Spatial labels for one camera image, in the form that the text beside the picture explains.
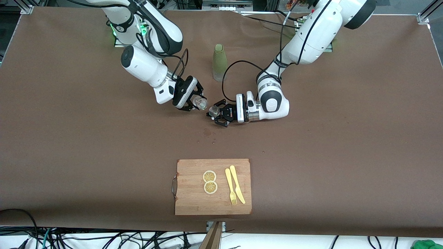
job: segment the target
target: yellow knife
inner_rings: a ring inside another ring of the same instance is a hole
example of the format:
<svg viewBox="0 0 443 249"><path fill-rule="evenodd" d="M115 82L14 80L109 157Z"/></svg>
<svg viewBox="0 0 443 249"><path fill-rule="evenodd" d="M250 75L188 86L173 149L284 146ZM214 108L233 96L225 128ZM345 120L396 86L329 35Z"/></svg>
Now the yellow knife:
<svg viewBox="0 0 443 249"><path fill-rule="evenodd" d="M241 193L240 190L240 185L238 184L237 172L235 171L235 166L231 165L229 169L231 170L232 177L234 177L235 193L237 194L237 197L240 199L241 203L245 204L245 198L243 198L243 194Z"/></svg>

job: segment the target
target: green led light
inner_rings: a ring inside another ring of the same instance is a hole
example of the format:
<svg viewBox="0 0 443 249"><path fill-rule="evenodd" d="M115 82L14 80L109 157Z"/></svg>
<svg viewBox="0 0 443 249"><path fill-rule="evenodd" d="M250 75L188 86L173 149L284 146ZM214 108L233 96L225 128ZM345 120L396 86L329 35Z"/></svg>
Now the green led light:
<svg viewBox="0 0 443 249"><path fill-rule="evenodd" d="M114 36L117 37L117 35L115 34L114 27L112 27L112 25L111 25L111 29L112 29L112 33L114 34Z"/></svg>
<svg viewBox="0 0 443 249"><path fill-rule="evenodd" d="M140 30L141 30L141 35L145 35L146 34L146 32L147 32L147 30L146 30L146 27L145 27L145 25L140 25Z"/></svg>

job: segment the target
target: lemon slice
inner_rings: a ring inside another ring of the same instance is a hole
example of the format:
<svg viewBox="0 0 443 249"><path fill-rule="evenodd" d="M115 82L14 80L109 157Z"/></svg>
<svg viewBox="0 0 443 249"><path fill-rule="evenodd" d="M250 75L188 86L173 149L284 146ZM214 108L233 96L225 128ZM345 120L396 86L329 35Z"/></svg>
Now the lemon slice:
<svg viewBox="0 0 443 249"><path fill-rule="evenodd" d="M206 193L211 195L217 191L217 184L215 181L207 181L204 189Z"/></svg>
<svg viewBox="0 0 443 249"><path fill-rule="evenodd" d="M215 179L217 179L217 175L216 175L215 172L212 171L212 170L208 170L208 171L206 171L206 172L203 174L203 180L204 180L205 182L208 182L208 181L215 181Z"/></svg>

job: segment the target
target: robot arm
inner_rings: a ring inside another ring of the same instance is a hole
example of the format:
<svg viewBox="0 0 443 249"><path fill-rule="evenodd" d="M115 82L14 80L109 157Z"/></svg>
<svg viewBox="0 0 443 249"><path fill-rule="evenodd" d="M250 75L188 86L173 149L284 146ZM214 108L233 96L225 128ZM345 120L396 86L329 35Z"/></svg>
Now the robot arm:
<svg viewBox="0 0 443 249"><path fill-rule="evenodd" d="M128 45L122 55L122 66L133 76L154 88L159 104L172 104L185 111L205 109L206 98L198 80L173 75L163 58L180 52L183 35L179 27L165 17L148 0L88 0L95 5L121 4L124 7L103 8L116 38Z"/></svg>
<svg viewBox="0 0 443 249"><path fill-rule="evenodd" d="M274 58L271 64L257 75L258 100L251 91L236 96L237 122L285 117L289 113L289 101L281 88L281 74L291 64L313 63L332 42L341 26L350 29L363 25L375 9L375 0L308 0L315 11L308 16L291 41ZM220 122L224 107L211 107L207 114Z"/></svg>

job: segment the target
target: brown paper mat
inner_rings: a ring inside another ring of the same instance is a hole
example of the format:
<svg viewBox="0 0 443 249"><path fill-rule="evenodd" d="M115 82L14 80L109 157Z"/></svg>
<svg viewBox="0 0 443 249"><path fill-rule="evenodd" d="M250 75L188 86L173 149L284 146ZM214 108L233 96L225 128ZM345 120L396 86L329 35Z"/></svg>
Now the brown paper mat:
<svg viewBox="0 0 443 249"><path fill-rule="evenodd" d="M189 48L185 75L210 103L222 99L216 43L230 63L265 67L278 52L271 24L166 15ZM414 16L343 28L334 53L283 74L288 117L229 128L156 104L121 67L105 21L100 9L22 16L0 68L1 209L29 210L39 226L202 231L211 217L174 215L176 160L223 153L251 159L253 214L227 217L236 232L441 236L443 70ZM227 95L255 92L257 73L234 66ZM12 214L0 222L29 225Z"/></svg>

